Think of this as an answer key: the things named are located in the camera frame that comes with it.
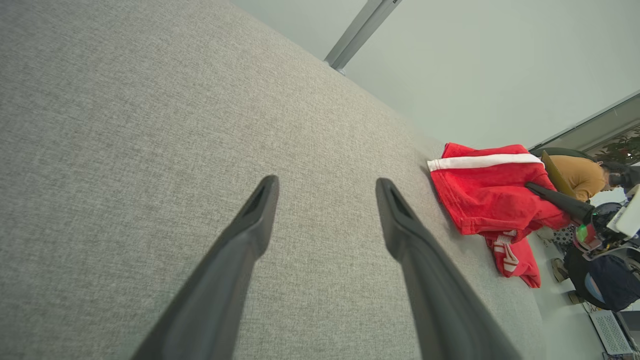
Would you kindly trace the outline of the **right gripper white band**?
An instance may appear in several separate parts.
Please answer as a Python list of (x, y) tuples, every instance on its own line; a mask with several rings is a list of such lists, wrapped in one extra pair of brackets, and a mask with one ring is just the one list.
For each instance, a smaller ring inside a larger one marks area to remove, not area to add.
[(573, 243), (586, 260), (603, 256), (639, 260), (638, 185), (626, 194), (624, 203), (602, 203), (597, 207), (533, 182), (527, 182), (525, 187), (581, 224), (575, 230)]

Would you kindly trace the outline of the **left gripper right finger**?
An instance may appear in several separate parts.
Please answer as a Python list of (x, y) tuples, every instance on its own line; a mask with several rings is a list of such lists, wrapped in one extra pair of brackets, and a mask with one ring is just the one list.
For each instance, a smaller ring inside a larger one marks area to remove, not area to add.
[(521, 354), (389, 178), (375, 196), (387, 251), (400, 265), (424, 360), (520, 360)]

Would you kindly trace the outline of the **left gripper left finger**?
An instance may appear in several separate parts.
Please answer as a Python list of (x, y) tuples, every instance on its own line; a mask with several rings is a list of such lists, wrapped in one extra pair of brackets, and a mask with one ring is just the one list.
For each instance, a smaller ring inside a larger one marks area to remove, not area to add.
[(230, 360), (256, 262), (267, 250), (279, 178), (264, 177), (132, 356)]

